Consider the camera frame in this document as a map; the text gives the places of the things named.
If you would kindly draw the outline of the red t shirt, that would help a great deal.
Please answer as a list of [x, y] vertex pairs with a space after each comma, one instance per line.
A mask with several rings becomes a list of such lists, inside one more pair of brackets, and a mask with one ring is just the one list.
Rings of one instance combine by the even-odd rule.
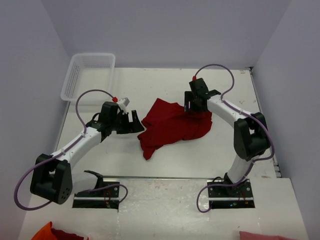
[[211, 112], [184, 110], [178, 103], [157, 98], [141, 121], [145, 131], [137, 136], [145, 160], [164, 145], [190, 141], [205, 136], [212, 127]]

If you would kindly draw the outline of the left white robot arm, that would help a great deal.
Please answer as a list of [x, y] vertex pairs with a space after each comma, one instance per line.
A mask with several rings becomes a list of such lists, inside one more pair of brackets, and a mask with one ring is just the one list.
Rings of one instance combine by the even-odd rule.
[[127, 111], [129, 102], [126, 97], [117, 102], [104, 102], [98, 116], [93, 117], [72, 142], [51, 155], [41, 154], [35, 162], [30, 192], [59, 205], [71, 194], [88, 192], [94, 197], [101, 195], [104, 190], [101, 174], [91, 170], [72, 174], [72, 169], [112, 132], [123, 135], [144, 130], [136, 110]]

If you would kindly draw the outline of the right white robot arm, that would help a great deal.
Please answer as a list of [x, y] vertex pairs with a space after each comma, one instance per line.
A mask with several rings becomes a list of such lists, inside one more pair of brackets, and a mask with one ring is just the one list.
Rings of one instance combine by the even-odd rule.
[[210, 112], [233, 128], [233, 148], [236, 153], [231, 168], [224, 176], [223, 191], [233, 197], [241, 191], [255, 162], [267, 149], [272, 149], [265, 116], [261, 112], [251, 113], [239, 109], [223, 100], [217, 90], [209, 90], [202, 78], [194, 76], [189, 82], [190, 91], [184, 92], [184, 110], [197, 113]]

